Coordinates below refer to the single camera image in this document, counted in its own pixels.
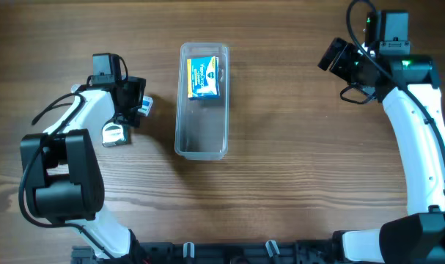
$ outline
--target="plastic container lid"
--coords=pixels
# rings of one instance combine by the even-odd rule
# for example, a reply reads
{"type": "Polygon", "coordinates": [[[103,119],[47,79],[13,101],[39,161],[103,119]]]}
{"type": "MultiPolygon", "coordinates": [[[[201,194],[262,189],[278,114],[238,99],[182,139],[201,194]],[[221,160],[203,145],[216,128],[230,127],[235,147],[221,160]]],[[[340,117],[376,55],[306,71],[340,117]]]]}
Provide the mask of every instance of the plastic container lid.
{"type": "Polygon", "coordinates": [[[185,43],[180,51],[175,152],[187,159],[220,160],[229,133],[229,47],[222,43],[185,43]],[[218,57],[218,98],[188,98],[187,59],[218,57]]]}

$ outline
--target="black cable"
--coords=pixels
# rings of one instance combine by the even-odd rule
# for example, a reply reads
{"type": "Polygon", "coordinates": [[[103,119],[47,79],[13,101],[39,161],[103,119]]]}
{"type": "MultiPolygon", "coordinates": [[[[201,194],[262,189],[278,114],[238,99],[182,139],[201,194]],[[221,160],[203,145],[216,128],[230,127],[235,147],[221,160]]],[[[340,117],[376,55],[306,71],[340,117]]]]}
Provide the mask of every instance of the black cable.
{"type": "Polygon", "coordinates": [[[360,101],[360,102],[342,96],[343,94],[345,94],[347,91],[349,91],[351,89],[358,89],[358,86],[355,85],[355,84],[351,84],[350,86],[344,88],[343,90],[341,90],[341,92],[339,92],[339,97],[342,100],[345,100],[346,102],[355,103],[355,104],[366,104],[366,103],[369,103],[371,100],[373,100],[375,98],[375,92],[372,93],[371,95],[367,96],[363,101],[360,101]]]}
{"type": "Polygon", "coordinates": [[[430,127],[432,128],[435,138],[437,140],[437,143],[439,145],[439,148],[441,149],[441,155],[442,155],[442,161],[444,163],[444,170],[445,170],[445,144],[444,144],[444,140],[442,139],[442,135],[439,132],[439,129],[437,128],[437,125],[435,124],[434,119],[430,116],[429,112],[426,110],[426,108],[421,104],[421,102],[419,102],[418,98],[416,98],[416,96],[413,95],[412,92],[410,92],[408,90],[408,88],[406,87],[405,84],[401,84],[400,82],[396,81],[393,79],[393,77],[391,76],[391,74],[389,72],[387,72],[386,70],[384,70],[363,48],[362,45],[359,43],[359,41],[357,40],[356,36],[354,35],[353,32],[353,27],[351,26],[351,21],[350,21],[350,15],[351,15],[351,10],[353,9],[354,5],[357,4],[357,2],[362,1],[366,4],[368,4],[372,10],[374,12],[377,12],[374,5],[369,1],[369,0],[353,0],[350,4],[349,7],[347,8],[347,12],[346,12],[346,25],[347,25],[347,31],[349,32],[349,35],[351,37],[351,39],[353,40],[354,44],[359,48],[359,50],[363,53],[363,55],[368,58],[368,60],[373,63],[373,65],[377,68],[377,70],[379,70],[385,77],[387,77],[390,81],[392,81],[393,83],[395,83],[398,87],[398,89],[402,90],[419,108],[419,110],[422,112],[422,114],[425,117],[425,120],[423,121],[425,124],[430,125],[430,127]]]}
{"type": "Polygon", "coordinates": [[[51,110],[59,108],[59,107],[63,107],[63,106],[72,106],[72,105],[73,105],[72,103],[61,103],[59,105],[55,105],[55,106],[51,107],[51,110]]]}
{"type": "Polygon", "coordinates": [[[129,76],[129,75],[128,75],[128,67],[126,66],[125,60],[124,60],[121,56],[119,57],[119,60],[122,61],[123,66],[125,66],[126,78],[124,78],[124,79],[122,80],[122,82],[125,84],[125,83],[128,82],[128,76],[129,76]]]}
{"type": "Polygon", "coordinates": [[[63,106],[72,106],[72,103],[61,103],[59,105],[54,105],[55,103],[59,102],[60,100],[62,100],[64,98],[60,97],[58,101],[54,101],[52,104],[50,104],[48,107],[46,107],[43,111],[41,111],[41,113],[39,113],[36,117],[34,117],[34,119],[32,120],[32,125],[36,125],[38,120],[40,120],[40,118],[46,114],[47,112],[59,108],[59,107],[63,107],[63,106]]]}
{"type": "Polygon", "coordinates": [[[113,255],[110,254],[110,252],[108,252],[103,246],[101,246],[98,241],[96,241],[86,230],[83,226],[81,226],[80,224],[72,224],[72,223],[67,223],[67,224],[45,224],[39,221],[36,221],[35,219],[33,219],[26,211],[25,208],[25,201],[23,198],[23,193],[25,191],[25,187],[26,187],[26,181],[29,177],[30,174],[30,170],[32,169],[33,163],[34,161],[37,159],[38,155],[43,151],[43,148],[50,142],[50,140],[52,140],[55,135],[58,134],[58,132],[60,132],[62,129],[64,129],[64,127],[72,120],[72,118],[74,118],[74,116],[79,113],[79,111],[82,109],[82,107],[85,104],[85,97],[83,95],[81,95],[80,93],[70,93],[70,94],[66,94],[61,96],[60,98],[56,99],[53,103],[51,103],[45,110],[43,110],[40,114],[38,114],[35,118],[34,118],[34,122],[32,121],[32,124],[34,125],[40,118],[41,116],[44,115],[44,113],[46,113],[47,109],[52,109],[54,107],[54,105],[56,103],[58,103],[59,101],[68,98],[70,96],[79,96],[80,98],[80,103],[77,107],[74,108],[74,110],[70,113],[70,115],[68,115],[62,122],[61,124],[52,132],[50,133],[44,140],[43,142],[40,144],[40,146],[37,148],[37,150],[34,152],[32,159],[30,160],[30,162],[25,166],[25,170],[23,171],[23,177],[21,178],[20,181],[20,186],[18,187],[18,204],[20,207],[20,212],[22,213],[22,216],[31,224],[37,226],[37,227],[42,227],[42,228],[60,228],[60,227],[72,227],[72,228],[77,228],[77,230],[80,233],[83,233],[97,248],[99,248],[99,250],[101,250],[103,253],[105,253],[110,259],[114,259],[113,255]]]}

